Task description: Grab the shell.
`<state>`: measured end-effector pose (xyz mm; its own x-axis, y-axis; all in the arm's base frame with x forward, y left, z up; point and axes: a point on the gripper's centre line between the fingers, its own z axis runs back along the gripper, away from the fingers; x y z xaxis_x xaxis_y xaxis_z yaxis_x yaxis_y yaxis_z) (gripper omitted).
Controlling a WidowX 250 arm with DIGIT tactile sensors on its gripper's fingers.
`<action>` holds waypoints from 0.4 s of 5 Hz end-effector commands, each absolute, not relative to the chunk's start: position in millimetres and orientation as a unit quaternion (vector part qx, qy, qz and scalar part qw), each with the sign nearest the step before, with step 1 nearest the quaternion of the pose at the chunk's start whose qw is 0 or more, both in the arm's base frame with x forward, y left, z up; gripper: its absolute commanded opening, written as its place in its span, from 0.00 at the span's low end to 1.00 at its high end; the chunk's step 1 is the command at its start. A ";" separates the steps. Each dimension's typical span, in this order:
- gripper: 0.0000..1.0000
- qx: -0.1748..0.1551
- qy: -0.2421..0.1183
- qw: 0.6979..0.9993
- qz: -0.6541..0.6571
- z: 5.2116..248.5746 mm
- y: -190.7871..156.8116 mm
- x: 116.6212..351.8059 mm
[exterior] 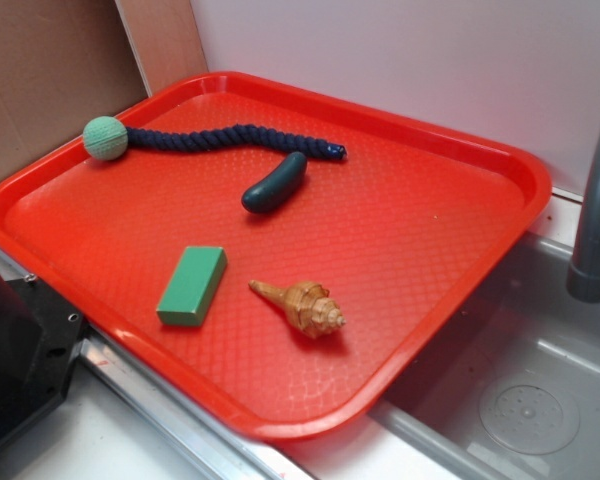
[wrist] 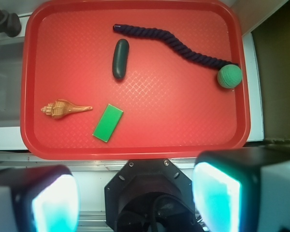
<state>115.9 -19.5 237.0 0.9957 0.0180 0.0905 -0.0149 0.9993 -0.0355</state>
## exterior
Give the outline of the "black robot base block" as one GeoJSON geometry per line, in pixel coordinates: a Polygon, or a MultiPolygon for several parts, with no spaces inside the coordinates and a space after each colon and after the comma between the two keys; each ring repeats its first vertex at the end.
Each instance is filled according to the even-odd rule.
{"type": "Polygon", "coordinates": [[[43,280],[0,274],[0,450],[64,402],[85,327],[43,280]]]}

